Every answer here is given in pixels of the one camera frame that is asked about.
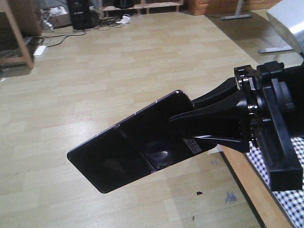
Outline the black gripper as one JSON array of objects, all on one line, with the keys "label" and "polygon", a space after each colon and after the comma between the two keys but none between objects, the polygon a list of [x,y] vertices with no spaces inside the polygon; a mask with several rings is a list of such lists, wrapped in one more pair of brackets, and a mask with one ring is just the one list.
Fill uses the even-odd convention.
[{"label": "black gripper", "polygon": [[181,138],[249,152],[250,120],[271,191],[302,190],[304,169],[291,139],[304,136],[304,66],[273,61],[236,67],[234,75],[192,100],[193,111],[171,117],[171,127]]}]

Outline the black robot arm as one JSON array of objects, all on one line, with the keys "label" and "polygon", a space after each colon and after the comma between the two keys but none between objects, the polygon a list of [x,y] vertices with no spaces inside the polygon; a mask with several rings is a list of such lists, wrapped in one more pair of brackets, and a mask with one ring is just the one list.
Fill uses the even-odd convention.
[{"label": "black robot arm", "polygon": [[304,135],[304,67],[276,61],[236,67],[234,76],[170,118],[183,138],[241,153],[258,148],[272,191],[301,190],[303,168],[291,139]]}]

